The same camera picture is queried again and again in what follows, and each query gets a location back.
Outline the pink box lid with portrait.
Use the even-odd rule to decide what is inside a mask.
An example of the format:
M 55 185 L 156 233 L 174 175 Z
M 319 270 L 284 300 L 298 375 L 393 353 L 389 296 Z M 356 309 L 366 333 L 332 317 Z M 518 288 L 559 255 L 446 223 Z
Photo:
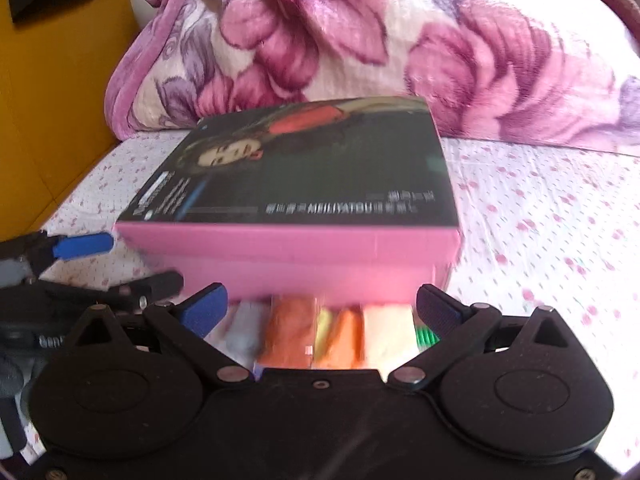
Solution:
M 201 120 L 116 221 L 186 292 L 410 304 L 445 288 L 463 243 L 426 103 L 375 96 Z

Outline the green plastic toy bolt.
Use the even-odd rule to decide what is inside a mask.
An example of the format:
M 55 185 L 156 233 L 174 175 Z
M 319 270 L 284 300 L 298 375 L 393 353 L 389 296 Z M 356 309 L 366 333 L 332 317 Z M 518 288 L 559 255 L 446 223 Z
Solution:
M 416 344 L 421 351 L 432 348 L 439 342 L 438 336 L 427 326 L 416 326 Z

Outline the grey clay bag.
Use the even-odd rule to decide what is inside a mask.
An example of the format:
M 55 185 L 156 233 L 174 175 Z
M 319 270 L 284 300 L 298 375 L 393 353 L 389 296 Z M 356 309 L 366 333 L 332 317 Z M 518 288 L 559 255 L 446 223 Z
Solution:
M 269 315 L 270 305 L 260 301 L 244 300 L 232 304 L 205 341 L 248 370 L 254 370 L 264 348 Z

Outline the peach clay bag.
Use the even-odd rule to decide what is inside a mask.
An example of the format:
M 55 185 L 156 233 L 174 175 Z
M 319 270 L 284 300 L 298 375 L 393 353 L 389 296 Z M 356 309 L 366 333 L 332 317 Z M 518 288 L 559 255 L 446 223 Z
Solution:
M 365 306 L 363 313 L 364 366 L 383 379 L 419 354 L 410 304 Z

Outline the dark orange clay bag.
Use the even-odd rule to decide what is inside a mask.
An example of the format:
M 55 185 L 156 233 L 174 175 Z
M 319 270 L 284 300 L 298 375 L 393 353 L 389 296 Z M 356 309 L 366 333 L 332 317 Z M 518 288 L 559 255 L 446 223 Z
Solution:
M 311 367 L 319 307 L 309 296 L 275 296 L 257 363 L 261 367 Z

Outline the yellow wooden wardrobe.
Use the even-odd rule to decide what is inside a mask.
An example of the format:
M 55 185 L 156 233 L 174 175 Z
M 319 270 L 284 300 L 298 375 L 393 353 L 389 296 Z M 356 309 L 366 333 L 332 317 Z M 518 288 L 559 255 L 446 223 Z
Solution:
M 139 31 L 130 0 L 82 0 L 20 24 L 1 0 L 1 236 L 40 228 L 116 144 L 103 102 Z

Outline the floral pink fleece blanket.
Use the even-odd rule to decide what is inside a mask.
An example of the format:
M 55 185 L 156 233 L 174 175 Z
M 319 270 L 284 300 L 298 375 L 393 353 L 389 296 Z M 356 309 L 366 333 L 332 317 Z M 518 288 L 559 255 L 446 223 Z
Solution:
M 145 0 L 119 139 L 284 103 L 420 96 L 445 136 L 637 155 L 631 0 Z

